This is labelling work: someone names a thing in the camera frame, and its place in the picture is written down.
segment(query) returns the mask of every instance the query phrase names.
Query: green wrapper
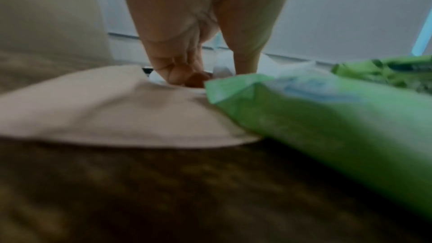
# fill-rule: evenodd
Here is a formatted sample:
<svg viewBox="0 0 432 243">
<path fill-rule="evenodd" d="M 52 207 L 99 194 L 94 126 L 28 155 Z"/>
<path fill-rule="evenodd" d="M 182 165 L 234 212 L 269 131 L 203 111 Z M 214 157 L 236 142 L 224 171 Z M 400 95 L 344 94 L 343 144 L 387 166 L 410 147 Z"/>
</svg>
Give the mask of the green wrapper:
<svg viewBox="0 0 432 243">
<path fill-rule="evenodd" d="M 206 92 L 239 125 L 432 218 L 429 95 L 311 72 L 214 80 Z"/>
<path fill-rule="evenodd" d="M 432 94 L 432 56 L 372 59 L 335 65 L 336 75 Z"/>
</svg>

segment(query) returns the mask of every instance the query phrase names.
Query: green packet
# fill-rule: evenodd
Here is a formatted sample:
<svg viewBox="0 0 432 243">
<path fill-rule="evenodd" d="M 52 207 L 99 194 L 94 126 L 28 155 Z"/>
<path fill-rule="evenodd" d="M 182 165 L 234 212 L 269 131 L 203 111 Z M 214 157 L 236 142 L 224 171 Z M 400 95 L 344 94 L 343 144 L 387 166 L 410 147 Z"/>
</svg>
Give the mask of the green packet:
<svg viewBox="0 0 432 243">
<path fill-rule="evenodd" d="M 206 92 L 240 126 L 432 219 L 432 97 L 311 72 L 213 80 Z"/>
<path fill-rule="evenodd" d="M 432 56 L 372 59 L 335 65 L 336 75 L 432 94 Z"/>
</svg>

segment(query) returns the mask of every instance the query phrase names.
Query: granite countertop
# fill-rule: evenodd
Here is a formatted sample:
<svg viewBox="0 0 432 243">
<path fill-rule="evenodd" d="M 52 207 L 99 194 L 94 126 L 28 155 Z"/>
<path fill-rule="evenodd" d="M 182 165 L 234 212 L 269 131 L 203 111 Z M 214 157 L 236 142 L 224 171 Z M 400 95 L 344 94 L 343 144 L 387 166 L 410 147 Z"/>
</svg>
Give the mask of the granite countertop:
<svg viewBox="0 0 432 243">
<path fill-rule="evenodd" d="M 0 52 L 0 93 L 109 63 Z M 0 242 L 430 242 L 429 224 L 271 140 L 220 149 L 0 139 Z"/>
</svg>

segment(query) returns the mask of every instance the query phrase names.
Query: beige wall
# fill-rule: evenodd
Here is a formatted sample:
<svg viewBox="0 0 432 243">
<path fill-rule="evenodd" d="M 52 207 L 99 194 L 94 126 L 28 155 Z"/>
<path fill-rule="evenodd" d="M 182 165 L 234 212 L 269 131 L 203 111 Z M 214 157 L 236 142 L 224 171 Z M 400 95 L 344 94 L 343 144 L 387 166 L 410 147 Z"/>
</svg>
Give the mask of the beige wall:
<svg viewBox="0 0 432 243">
<path fill-rule="evenodd" d="M 0 48 L 111 58 L 97 0 L 0 0 Z"/>
</svg>

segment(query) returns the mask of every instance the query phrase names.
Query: crumpled green wrapper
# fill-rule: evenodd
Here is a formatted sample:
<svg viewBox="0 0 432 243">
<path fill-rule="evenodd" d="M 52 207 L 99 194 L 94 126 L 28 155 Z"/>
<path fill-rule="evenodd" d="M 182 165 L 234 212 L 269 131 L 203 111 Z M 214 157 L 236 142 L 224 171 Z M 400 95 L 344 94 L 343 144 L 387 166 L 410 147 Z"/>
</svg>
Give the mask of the crumpled green wrapper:
<svg viewBox="0 0 432 243">
<path fill-rule="evenodd" d="M 214 80 L 206 92 L 239 125 L 432 218 L 431 96 L 312 72 Z"/>
<path fill-rule="evenodd" d="M 413 89 L 432 95 L 432 56 L 372 59 L 337 64 L 332 72 L 343 77 Z"/>
</svg>

